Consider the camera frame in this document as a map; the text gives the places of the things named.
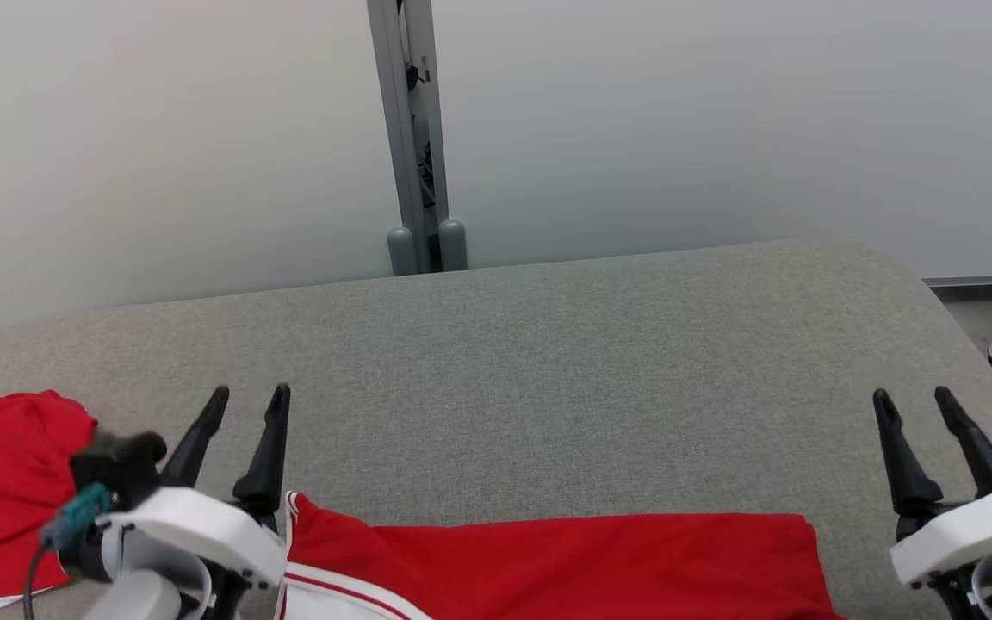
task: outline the black cable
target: black cable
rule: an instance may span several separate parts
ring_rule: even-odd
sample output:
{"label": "black cable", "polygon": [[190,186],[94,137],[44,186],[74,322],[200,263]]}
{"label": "black cable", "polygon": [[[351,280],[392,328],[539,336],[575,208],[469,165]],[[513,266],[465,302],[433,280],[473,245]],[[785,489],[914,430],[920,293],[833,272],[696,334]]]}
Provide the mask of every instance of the black cable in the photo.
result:
{"label": "black cable", "polygon": [[25,576],[25,589],[21,595],[21,611],[25,620],[33,620],[33,580],[36,580],[36,569],[40,566],[40,560],[44,554],[52,550],[52,545],[48,542],[40,545],[33,555],[33,560],[28,563],[28,574]]}

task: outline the red fabric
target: red fabric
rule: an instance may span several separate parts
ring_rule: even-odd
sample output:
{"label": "red fabric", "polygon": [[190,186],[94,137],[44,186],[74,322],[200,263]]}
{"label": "red fabric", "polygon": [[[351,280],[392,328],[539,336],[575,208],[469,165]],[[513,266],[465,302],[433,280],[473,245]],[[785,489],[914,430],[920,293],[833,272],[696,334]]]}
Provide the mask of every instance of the red fabric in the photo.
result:
{"label": "red fabric", "polygon": [[290,498],[290,561],[391,590],[434,620],[838,617],[799,515],[371,527]]}
{"label": "red fabric", "polygon": [[[0,397],[0,597],[21,595],[40,526],[75,494],[68,456],[90,442],[97,424],[82,405],[51,389]],[[67,581],[48,554],[34,589]]]}

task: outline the robotic arm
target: robotic arm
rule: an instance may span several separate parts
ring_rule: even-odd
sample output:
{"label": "robotic arm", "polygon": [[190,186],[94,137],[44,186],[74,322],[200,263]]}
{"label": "robotic arm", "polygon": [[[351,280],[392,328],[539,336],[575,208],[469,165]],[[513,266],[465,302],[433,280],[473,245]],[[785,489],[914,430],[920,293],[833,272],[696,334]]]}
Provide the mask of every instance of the robotic arm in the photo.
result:
{"label": "robotic arm", "polygon": [[898,515],[890,560],[903,586],[936,590],[953,620],[992,620],[992,443],[947,387],[936,388],[936,401],[975,479],[975,501],[941,501],[902,434],[902,417],[878,389],[875,417]]}
{"label": "robotic arm", "polygon": [[221,502],[193,486],[227,403],[218,387],[162,471],[154,432],[99,437],[71,457],[79,495],[42,538],[67,573],[111,582],[86,620],[233,620],[244,592],[278,584],[290,389],[276,389],[251,466]]}

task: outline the gray fabric surface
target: gray fabric surface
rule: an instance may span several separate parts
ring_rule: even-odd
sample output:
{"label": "gray fabric surface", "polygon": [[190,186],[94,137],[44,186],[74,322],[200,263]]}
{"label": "gray fabric surface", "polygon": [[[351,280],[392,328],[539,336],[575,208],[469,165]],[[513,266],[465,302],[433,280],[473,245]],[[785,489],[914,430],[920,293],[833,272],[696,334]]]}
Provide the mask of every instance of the gray fabric surface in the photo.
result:
{"label": "gray fabric surface", "polygon": [[[198,484],[218,497],[277,381],[293,388],[288,486],[330,509],[375,524],[798,512],[850,617],[945,617],[890,569],[871,391],[889,389],[949,498],[973,486],[934,386],[992,437],[987,362],[920,280],[854,243],[350,282],[0,332],[0,394],[55,388],[113,431],[173,443],[231,385]],[[42,596],[39,618],[79,617],[99,590]],[[256,592],[245,617],[272,603]]]}

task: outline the white partition panel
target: white partition panel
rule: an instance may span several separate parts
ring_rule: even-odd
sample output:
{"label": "white partition panel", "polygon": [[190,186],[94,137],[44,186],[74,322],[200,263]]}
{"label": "white partition panel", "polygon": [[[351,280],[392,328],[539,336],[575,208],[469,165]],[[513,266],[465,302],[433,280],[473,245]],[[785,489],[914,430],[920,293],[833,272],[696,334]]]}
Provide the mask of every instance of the white partition panel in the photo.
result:
{"label": "white partition panel", "polygon": [[835,236],[992,276],[992,3],[433,0],[469,264]]}
{"label": "white partition panel", "polygon": [[366,3],[0,0],[0,326],[391,274]]}

